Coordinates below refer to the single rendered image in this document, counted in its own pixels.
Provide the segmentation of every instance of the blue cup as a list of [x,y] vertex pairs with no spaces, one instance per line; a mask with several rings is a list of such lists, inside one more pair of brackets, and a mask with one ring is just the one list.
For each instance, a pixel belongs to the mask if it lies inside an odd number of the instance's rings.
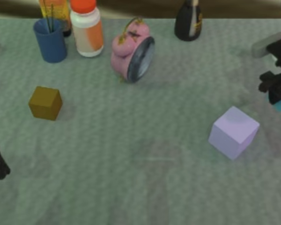
[[53,19],[53,31],[50,32],[46,18],[35,22],[33,26],[43,59],[49,63],[61,62],[67,57],[67,49],[61,23]]

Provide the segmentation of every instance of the red bottle cap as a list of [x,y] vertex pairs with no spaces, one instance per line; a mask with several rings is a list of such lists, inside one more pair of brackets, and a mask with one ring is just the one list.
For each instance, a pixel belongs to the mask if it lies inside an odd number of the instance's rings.
[[79,14],[90,13],[96,8],[96,0],[71,0],[71,9]]

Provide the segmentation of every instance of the white bottle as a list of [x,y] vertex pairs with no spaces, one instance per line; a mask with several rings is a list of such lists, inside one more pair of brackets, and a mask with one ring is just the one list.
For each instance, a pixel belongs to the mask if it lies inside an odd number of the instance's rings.
[[96,0],[71,0],[70,4],[77,51],[84,57],[99,55],[104,48],[104,38]]

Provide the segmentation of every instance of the gray tabletop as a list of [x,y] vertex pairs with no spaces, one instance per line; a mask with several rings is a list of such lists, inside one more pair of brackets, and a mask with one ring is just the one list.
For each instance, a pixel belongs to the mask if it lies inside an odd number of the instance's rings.
[[[154,61],[136,84],[110,67],[127,20],[103,20],[105,50],[42,61],[35,20],[0,19],[0,225],[281,225],[281,112],[258,92],[270,56],[250,46],[281,20],[205,20],[200,39],[174,37],[174,20],[149,20]],[[60,90],[56,121],[32,117],[36,86]],[[260,123],[234,162],[208,142],[236,106]]]

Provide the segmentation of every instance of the purple cube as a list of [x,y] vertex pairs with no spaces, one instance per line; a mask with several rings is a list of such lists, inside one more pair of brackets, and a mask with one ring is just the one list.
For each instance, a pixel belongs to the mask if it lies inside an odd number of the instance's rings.
[[213,124],[208,141],[234,160],[249,146],[258,128],[258,122],[233,106]]

